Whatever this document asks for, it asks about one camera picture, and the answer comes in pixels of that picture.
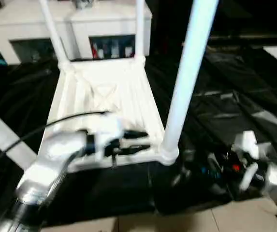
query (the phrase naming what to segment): red light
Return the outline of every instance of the red light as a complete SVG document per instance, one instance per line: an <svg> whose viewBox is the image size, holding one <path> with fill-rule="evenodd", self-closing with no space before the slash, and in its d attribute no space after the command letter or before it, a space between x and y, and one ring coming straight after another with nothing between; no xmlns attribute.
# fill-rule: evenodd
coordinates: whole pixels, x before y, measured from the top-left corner
<svg viewBox="0 0 277 232"><path fill-rule="evenodd" d="M240 167L239 167L238 164L234 164L234 165L232 166L232 168L233 168L233 170L234 170L235 172L239 172L239 171L240 171Z"/></svg>

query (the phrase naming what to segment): floor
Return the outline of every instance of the floor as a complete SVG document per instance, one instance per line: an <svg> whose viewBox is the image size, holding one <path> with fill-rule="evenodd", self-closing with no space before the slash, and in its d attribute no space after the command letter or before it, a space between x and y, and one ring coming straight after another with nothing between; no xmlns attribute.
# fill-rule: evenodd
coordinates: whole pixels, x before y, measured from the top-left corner
<svg viewBox="0 0 277 232"><path fill-rule="evenodd" d="M174 216L136 214L42 229L42 232L277 232L277 207L267 198Z"/></svg>

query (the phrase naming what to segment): white cabinet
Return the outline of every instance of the white cabinet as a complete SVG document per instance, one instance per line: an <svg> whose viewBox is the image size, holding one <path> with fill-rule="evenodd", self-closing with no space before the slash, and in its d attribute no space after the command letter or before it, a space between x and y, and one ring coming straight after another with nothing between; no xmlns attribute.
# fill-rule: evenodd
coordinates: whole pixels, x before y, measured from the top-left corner
<svg viewBox="0 0 277 232"><path fill-rule="evenodd" d="M112 58L134 54L135 0L97 0L92 7L83 10L77 10L71 1L50 0L48 4L70 60L93 58L91 47L96 43L109 49ZM149 55L151 19L151 11L145 4L146 56ZM99 58L106 58L99 47ZM0 53L7 64L54 56L38 0L13 0L0 9Z"/></svg>
<svg viewBox="0 0 277 232"><path fill-rule="evenodd" d="M76 10L75 6L70 1L52 0L49 7L68 58L78 58L78 48L68 21ZM0 52L8 64L50 56L51 51L50 35L37 0L13 0L0 9Z"/></svg>
<svg viewBox="0 0 277 232"><path fill-rule="evenodd" d="M144 53L149 55L152 14L148 6L144 7ZM98 0L90 8L78 10L71 16L71 23L76 37L81 58L93 58L95 52L92 38L103 37L106 43L119 40L122 53L132 45L122 45L122 35L136 33L136 5L134 0Z"/></svg>

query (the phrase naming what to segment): white tile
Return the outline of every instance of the white tile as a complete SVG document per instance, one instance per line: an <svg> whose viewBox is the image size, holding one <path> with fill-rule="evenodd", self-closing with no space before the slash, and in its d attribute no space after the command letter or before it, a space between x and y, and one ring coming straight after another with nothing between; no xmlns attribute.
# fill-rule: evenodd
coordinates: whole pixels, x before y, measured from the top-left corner
<svg viewBox="0 0 277 232"><path fill-rule="evenodd" d="M119 217L119 232L218 232L210 210L195 214L156 216L137 214Z"/></svg>
<svg viewBox="0 0 277 232"><path fill-rule="evenodd" d="M220 232L277 232L277 207L269 199L232 202L212 212Z"/></svg>
<svg viewBox="0 0 277 232"><path fill-rule="evenodd" d="M78 222L71 225L44 228L41 232L117 232L116 217Z"/></svg>

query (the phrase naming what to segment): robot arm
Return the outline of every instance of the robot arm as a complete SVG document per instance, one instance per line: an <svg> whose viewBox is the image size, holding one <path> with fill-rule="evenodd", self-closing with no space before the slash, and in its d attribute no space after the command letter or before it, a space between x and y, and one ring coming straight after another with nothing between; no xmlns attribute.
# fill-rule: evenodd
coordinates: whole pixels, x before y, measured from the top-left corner
<svg viewBox="0 0 277 232"><path fill-rule="evenodd" d="M116 118L111 115L112 124ZM0 220L0 232L38 232L45 219L47 208L58 188L60 187L67 168L71 161L84 155L104 154L109 147L117 148L118 152L127 151L132 154L131 148L120 148L121 138L146 137L147 133L141 131L123 130L114 126L108 131L98 131L88 134L86 131L59 132L49 137L42 143L40 152L34 163L26 169L19 181L15 200ZM137 146L133 153L139 151Z"/></svg>

